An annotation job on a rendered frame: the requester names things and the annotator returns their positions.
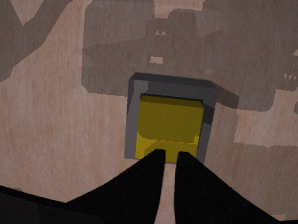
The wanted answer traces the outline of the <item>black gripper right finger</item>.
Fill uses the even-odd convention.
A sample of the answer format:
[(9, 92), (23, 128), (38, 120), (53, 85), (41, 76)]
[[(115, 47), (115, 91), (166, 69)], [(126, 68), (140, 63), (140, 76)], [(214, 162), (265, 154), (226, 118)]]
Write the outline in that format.
[(176, 224), (298, 224), (275, 220), (185, 151), (177, 153), (173, 209)]

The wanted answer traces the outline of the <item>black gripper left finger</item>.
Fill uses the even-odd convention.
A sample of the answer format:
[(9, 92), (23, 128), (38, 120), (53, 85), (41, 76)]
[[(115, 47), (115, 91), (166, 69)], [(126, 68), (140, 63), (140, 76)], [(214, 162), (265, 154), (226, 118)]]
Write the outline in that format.
[(64, 202), (0, 185), (0, 224), (154, 224), (165, 151), (156, 149), (100, 188)]

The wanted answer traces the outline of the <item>yellow button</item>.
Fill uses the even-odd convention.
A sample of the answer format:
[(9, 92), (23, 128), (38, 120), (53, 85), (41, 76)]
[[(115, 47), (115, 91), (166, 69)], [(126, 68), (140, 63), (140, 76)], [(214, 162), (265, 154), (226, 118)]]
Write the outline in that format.
[(164, 149), (165, 163), (178, 151), (205, 163), (218, 89), (210, 80), (162, 73), (134, 73), (129, 79), (124, 159), (141, 160)]

